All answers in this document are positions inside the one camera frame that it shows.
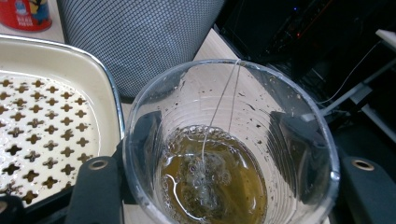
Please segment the red can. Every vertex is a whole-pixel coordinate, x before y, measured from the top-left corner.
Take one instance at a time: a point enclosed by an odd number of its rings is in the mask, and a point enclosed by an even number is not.
[[[50,28],[48,0],[0,0],[0,22],[23,31],[42,31]]]

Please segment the perforated tray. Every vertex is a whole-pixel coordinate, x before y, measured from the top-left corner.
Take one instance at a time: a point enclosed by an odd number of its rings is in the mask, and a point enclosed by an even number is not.
[[[74,185],[123,136],[111,75],[90,54],[0,35],[0,195],[30,205]]]

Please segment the red soda can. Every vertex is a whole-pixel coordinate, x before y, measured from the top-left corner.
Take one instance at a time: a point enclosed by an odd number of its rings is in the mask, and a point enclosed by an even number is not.
[[[0,0],[0,22],[23,31],[43,31],[50,28],[48,0]]]

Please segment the glass cup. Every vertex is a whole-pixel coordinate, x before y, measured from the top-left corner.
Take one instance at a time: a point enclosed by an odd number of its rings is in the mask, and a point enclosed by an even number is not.
[[[161,181],[169,139],[183,129],[201,132],[201,145],[222,129],[248,148],[265,186],[260,223],[320,223],[332,209],[340,172],[331,132],[308,94],[281,73],[236,60],[183,63],[139,92],[123,140],[124,165],[132,194],[158,223],[183,222],[175,206],[189,213],[181,202],[169,209]]]

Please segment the brown liquid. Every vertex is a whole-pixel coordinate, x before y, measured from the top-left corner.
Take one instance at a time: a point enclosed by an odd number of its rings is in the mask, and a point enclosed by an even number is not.
[[[261,223],[267,195],[249,150],[221,129],[176,130],[159,165],[163,206],[169,216],[192,223]]]

